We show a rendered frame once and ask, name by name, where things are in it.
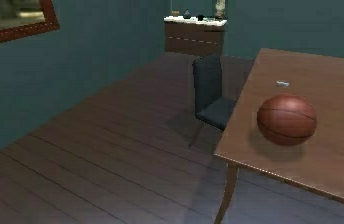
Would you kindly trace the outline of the dark grey chair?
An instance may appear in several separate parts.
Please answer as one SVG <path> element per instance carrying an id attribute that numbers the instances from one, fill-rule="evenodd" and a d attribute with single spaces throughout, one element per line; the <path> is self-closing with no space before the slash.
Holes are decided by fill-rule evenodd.
<path id="1" fill-rule="evenodd" d="M 222 67 L 219 55 L 210 54 L 194 60 L 192 72 L 194 115 L 200 123 L 188 144 L 189 148 L 195 144 L 205 124 L 224 131 L 236 105 L 236 100 L 227 98 L 222 93 Z"/>

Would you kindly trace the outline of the brown cupboard with white top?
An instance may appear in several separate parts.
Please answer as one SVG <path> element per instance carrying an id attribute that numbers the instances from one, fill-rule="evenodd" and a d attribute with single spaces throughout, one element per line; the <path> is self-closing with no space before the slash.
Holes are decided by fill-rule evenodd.
<path id="1" fill-rule="evenodd" d="M 182 16 L 167 16 L 165 25 L 165 51 L 195 56 L 223 50 L 226 20 L 204 17 L 184 19 Z"/>

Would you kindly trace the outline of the pale vase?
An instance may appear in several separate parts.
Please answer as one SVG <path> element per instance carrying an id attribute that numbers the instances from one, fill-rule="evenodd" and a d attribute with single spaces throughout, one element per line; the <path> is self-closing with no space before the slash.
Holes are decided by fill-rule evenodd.
<path id="1" fill-rule="evenodd" d="M 215 3 L 215 17 L 217 19 L 223 19 L 225 15 L 225 9 L 226 9 L 226 0 L 216 0 Z"/>

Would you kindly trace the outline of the brown basketball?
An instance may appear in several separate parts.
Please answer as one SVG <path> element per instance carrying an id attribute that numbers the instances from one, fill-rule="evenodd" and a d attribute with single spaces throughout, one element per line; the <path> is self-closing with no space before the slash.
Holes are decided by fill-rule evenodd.
<path id="1" fill-rule="evenodd" d="M 282 146 L 295 146 L 313 136 L 317 114 L 304 97 L 281 93 L 267 99 L 259 107 L 256 122 L 268 141 Z"/>

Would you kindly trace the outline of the brown wooden table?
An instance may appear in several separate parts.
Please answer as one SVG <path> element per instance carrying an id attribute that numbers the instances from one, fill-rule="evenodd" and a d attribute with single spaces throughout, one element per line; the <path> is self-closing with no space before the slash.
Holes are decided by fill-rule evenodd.
<path id="1" fill-rule="evenodd" d="M 307 142 L 278 146 L 258 131 L 258 108 L 278 93 L 303 96 L 316 109 L 317 129 Z M 222 222 L 242 168 L 344 204 L 344 58 L 261 49 L 215 155 L 228 164 L 215 224 Z"/>

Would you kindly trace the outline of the brown framed wall picture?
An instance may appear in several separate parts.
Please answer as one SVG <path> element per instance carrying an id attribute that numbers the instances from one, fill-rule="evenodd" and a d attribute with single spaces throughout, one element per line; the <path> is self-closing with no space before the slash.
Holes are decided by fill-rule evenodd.
<path id="1" fill-rule="evenodd" d="M 52 0 L 0 0 L 0 43 L 59 28 Z"/>

